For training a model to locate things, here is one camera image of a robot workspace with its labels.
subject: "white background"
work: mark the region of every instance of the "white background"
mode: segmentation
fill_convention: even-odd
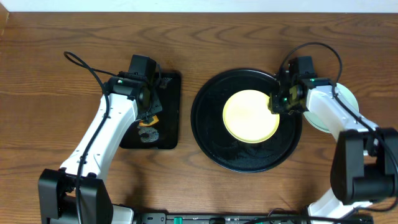
[[[10,12],[398,12],[398,0],[0,0]]]

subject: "wood grain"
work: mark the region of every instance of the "wood grain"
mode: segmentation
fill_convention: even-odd
[[[363,115],[398,128],[396,14],[11,13],[0,41],[0,223],[39,223],[39,175],[70,155],[99,105],[98,84],[65,60],[64,50],[110,72],[126,70],[131,55],[141,54],[183,74],[178,146],[120,149],[106,184],[113,203],[267,213],[314,202],[330,187],[330,135],[304,122],[297,149],[284,163],[240,174],[207,158],[190,127],[193,99],[209,78],[242,67],[275,72],[292,48],[310,41],[340,53],[340,82],[356,95]],[[327,50],[308,47],[296,55],[312,55],[321,77],[337,74]],[[376,223],[398,222],[396,212],[373,215]]]

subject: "pale yellow circle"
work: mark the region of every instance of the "pale yellow circle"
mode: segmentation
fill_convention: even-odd
[[[224,105],[226,129],[236,139],[259,143],[269,139],[279,125],[279,114],[268,109],[269,96],[257,90],[243,90],[231,96]]]

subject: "yellow disc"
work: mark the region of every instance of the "yellow disc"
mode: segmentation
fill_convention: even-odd
[[[269,139],[279,125],[279,114],[268,109],[269,96],[257,90],[243,90],[231,96],[224,105],[226,129],[236,139],[259,143]]]

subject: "wooden table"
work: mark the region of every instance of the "wooden table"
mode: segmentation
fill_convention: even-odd
[[[363,115],[398,128],[398,15],[11,13],[0,41],[0,222],[39,222],[39,175],[58,169],[71,154],[100,103],[94,78],[68,62],[64,50],[111,72],[127,70],[131,55],[141,54],[183,74],[178,146],[119,149],[106,184],[113,203],[138,210],[267,213],[316,201],[330,187],[331,135],[305,121],[284,163],[240,174],[207,158],[190,127],[193,99],[209,78],[241,67],[275,72],[291,49],[310,41],[340,53],[340,82],[356,95]],[[337,74],[328,50],[308,47],[296,55],[312,55],[321,77]],[[398,222],[396,212],[373,215],[376,223]]]

